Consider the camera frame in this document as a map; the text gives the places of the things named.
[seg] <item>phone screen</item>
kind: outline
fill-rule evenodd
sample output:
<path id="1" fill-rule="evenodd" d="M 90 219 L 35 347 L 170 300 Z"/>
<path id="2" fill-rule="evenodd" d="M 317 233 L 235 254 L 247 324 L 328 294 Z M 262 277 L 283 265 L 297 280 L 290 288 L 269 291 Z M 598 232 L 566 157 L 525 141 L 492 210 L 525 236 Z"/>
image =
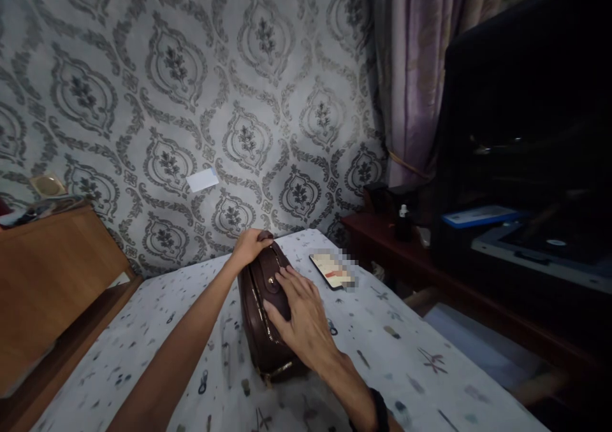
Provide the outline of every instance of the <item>phone screen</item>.
<path id="1" fill-rule="evenodd" d="M 311 254 L 310 259 L 332 290 L 341 289 L 349 280 L 346 270 L 330 254 Z"/>

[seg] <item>patterned tablecloth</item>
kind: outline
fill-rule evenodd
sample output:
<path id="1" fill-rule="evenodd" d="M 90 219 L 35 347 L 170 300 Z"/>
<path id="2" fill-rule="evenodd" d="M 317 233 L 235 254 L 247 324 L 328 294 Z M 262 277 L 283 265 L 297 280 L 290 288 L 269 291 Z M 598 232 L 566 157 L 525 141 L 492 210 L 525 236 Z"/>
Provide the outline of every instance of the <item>patterned tablecloth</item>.
<path id="1" fill-rule="evenodd" d="M 319 287 L 338 348 L 381 392 L 406 430 L 540 431 L 546 428 L 385 285 L 355 267 L 358 285 L 332 291 L 309 254 L 338 248 L 308 229 L 278 240 Z M 105 430 L 159 346 L 227 256 L 146 281 L 102 332 L 34 431 Z M 341 431 L 346 414 L 315 374 L 267 389 L 254 371 L 235 284 L 169 431 Z"/>

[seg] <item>damask wallpaper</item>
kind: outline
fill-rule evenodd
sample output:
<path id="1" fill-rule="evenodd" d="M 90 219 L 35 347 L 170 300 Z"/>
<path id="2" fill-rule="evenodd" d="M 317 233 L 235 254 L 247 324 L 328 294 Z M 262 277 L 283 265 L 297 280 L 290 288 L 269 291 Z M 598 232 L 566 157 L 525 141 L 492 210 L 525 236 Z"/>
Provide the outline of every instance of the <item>damask wallpaper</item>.
<path id="1" fill-rule="evenodd" d="M 342 243 L 383 176 L 372 26 L 372 0 L 0 0 L 0 196 L 53 171 L 145 277 L 250 226 Z"/>

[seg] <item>pixelated area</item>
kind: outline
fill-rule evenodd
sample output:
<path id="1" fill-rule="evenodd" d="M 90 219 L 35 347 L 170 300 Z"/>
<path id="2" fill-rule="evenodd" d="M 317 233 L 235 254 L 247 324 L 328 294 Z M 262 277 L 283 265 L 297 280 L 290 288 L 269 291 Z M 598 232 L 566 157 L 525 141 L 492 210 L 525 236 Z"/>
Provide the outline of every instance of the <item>pixelated area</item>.
<path id="1" fill-rule="evenodd" d="M 352 292 L 358 286 L 357 261 L 345 249 L 313 249 L 310 259 L 334 288 L 342 286 Z"/>

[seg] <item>leather handbag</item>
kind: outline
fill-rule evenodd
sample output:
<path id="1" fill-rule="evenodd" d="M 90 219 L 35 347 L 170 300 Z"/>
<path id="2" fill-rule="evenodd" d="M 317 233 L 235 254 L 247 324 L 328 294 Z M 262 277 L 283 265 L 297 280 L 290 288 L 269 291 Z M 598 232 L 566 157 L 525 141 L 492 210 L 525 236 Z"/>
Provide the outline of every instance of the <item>leather handbag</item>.
<path id="1" fill-rule="evenodd" d="M 273 238 L 269 231 L 262 231 L 257 240 Z M 273 382 L 282 382 L 308 372 L 308 368 L 282 341 L 263 307 L 263 300 L 266 299 L 276 306 L 286 320 L 291 319 L 287 295 L 275 277 L 281 266 L 287 268 L 289 265 L 279 245 L 273 242 L 238 275 L 242 322 L 251 361 L 268 387 Z"/>

